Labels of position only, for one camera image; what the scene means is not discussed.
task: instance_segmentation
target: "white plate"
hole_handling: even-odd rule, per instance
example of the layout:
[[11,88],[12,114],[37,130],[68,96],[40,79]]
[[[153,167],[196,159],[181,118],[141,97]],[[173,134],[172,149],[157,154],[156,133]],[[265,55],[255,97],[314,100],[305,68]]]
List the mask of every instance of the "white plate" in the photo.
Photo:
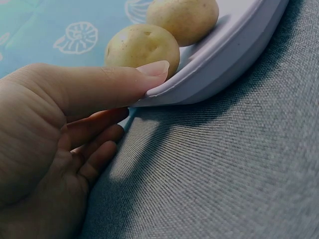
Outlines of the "white plate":
[[217,0],[220,15],[200,43],[181,48],[179,71],[133,107],[193,104],[239,78],[269,43],[289,0]]

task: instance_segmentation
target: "blue tablecloth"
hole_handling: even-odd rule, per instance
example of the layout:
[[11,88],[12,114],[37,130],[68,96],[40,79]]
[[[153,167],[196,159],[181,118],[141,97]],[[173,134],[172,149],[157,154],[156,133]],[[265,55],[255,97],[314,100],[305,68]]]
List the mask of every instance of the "blue tablecloth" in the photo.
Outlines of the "blue tablecloth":
[[30,63],[102,66],[122,28],[151,0],[0,0],[0,78]]

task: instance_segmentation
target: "small potato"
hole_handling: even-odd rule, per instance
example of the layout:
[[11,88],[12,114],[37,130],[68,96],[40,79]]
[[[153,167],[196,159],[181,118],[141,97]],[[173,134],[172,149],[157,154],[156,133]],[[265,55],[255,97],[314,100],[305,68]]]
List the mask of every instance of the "small potato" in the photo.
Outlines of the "small potato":
[[172,77],[179,65],[179,46],[167,30],[149,24],[131,25],[118,32],[104,56],[107,66],[134,68],[161,60],[170,63],[167,78]]
[[180,46],[189,46],[210,32],[218,16],[216,0],[154,0],[147,11],[147,24],[166,29]]

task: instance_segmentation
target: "seashell print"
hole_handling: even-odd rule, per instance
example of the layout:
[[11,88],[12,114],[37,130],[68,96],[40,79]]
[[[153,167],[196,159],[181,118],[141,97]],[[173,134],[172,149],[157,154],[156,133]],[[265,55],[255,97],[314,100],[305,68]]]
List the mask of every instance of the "seashell print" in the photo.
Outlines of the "seashell print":
[[[10,37],[10,33],[9,32],[7,32],[4,35],[0,36],[0,45],[5,44],[5,42],[8,41],[9,37]],[[3,59],[3,56],[2,56],[2,54],[0,52],[0,61],[2,61],[2,59]]]
[[98,29],[89,22],[81,21],[70,24],[53,48],[58,48],[64,54],[80,55],[92,50],[97,42]]
[[4,35],[0,36],[0,45],[5,44],[5,42],[8,41],[9,37],[10,37],[10,33],[9,32],[7,32]]
[[8,2],[10,2],[11,0],[0,0],[0,4],[6,4]]
[[126,16],[134,24],[145,23],[146,12],[152,0],[127,0],[125,3]]

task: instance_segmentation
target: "gray fabric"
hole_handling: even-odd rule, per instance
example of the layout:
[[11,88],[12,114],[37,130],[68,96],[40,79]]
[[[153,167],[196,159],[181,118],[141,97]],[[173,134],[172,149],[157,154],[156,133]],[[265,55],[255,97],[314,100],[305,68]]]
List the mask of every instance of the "gray fabric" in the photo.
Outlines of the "gray fabric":
[[139,110],[81,239],[319,238],[319,1],[291,0],[241,79]]

